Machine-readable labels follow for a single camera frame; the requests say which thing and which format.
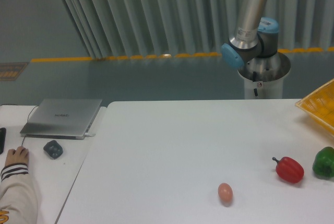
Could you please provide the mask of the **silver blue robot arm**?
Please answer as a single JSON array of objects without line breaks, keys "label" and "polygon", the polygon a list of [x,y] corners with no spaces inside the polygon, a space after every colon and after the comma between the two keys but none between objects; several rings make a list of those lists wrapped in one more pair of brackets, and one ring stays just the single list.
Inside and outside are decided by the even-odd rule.
[{"label": "silver blue robot arm", "polygon": [[234,32],[221,47],[223,59],[233,68],[241,68],[263,51],[258,27],[267,0],[243,0]]}]

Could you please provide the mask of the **person's hand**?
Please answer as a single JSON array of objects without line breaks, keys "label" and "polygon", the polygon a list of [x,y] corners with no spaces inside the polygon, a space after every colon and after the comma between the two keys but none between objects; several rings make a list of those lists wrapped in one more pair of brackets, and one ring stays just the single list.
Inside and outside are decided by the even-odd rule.
[{"label": "person's hand", "polygon": [[5,166],[14,164],[29,164],[29,149],[19,146],[17,149],[10,149],[7,152]]}]

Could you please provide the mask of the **cream sleeved forearm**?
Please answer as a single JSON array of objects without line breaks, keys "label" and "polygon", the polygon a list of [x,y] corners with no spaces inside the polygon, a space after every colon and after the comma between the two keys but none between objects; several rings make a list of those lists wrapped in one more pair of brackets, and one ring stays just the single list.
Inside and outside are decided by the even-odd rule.
[{"label": "cream sleeved forearm", "polygon": [[1,171],[1,223],[36,223],[38,200],[25,163]]}]

